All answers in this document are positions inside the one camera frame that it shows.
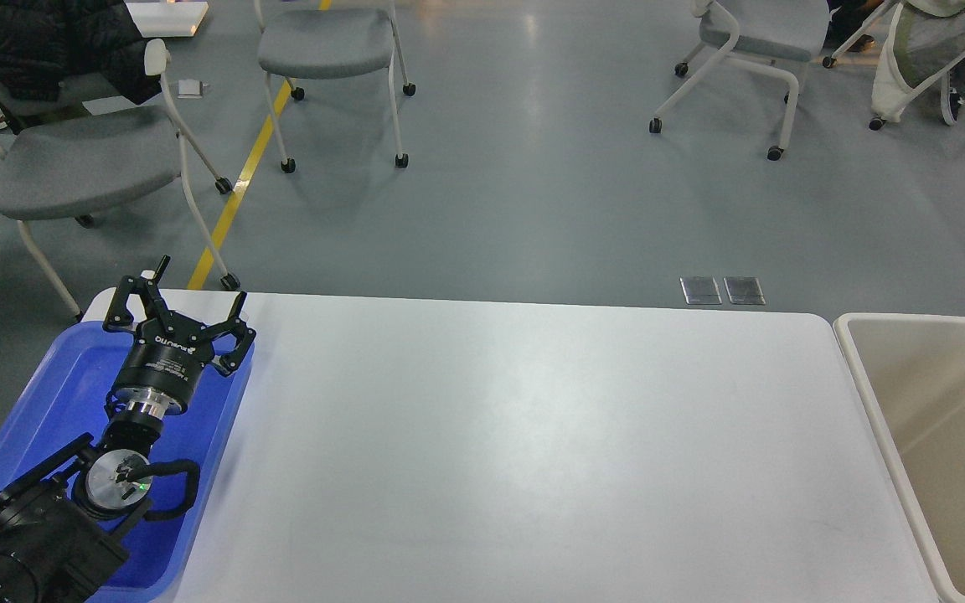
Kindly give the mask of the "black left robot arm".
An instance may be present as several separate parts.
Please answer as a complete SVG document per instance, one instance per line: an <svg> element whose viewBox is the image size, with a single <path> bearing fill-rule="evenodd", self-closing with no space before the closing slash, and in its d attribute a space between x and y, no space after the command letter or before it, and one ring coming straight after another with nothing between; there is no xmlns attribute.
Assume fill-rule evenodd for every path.
<svg viewBox="0 0 965 603"><path fill-rule="evenodd" d="M245 293L207 324L152 277L45 356L0 435L0 602L141 602L190 552L236 419Z"/></svg>

